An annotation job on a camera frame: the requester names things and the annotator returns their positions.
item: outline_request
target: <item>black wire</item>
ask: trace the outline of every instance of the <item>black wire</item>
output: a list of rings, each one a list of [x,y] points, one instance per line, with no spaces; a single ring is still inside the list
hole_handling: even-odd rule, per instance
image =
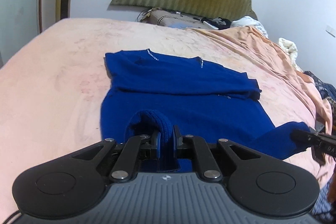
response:
[[[139,22],[139,16],[144,16],[145,14],[147,14],[147,12],[149,11],[150,9],[146,9],[146,10],[143,10],[140,12],[140,14],[138,15],[138,17],[136,18],[136,21]]]
[[[2,224],[8,224],[16,215],[18,215],[20,213],[19,210],[15,211],[14,213],[12,213],[9,217],[7,217],[7,219],[2,223]]]
[[[331,214],[334,213],[334,211],[327,211],[327,212],[322,212],[322,213],[318,213],[318,214],[314,214],[312,216],[319,216],[319,215],[325,215],[325,214]]]

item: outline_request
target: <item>peach blanket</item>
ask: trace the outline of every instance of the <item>peach blanket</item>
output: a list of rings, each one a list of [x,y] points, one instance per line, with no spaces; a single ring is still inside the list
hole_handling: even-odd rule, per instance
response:
[[[11,185],[27,168],[100,140],[100,104],[110,88],[104,54],[143,50],[200,56],[258,80],[260,102],[275,126],[314,126],[318,112],[331,127],[331,108],[314,82],[252,27],[179,30],[109,19],[67,19],[23,47],[0,70],[0,222],[16,210]],[[334,161],[320,167],[306,152],[287,159],[323,185]]]

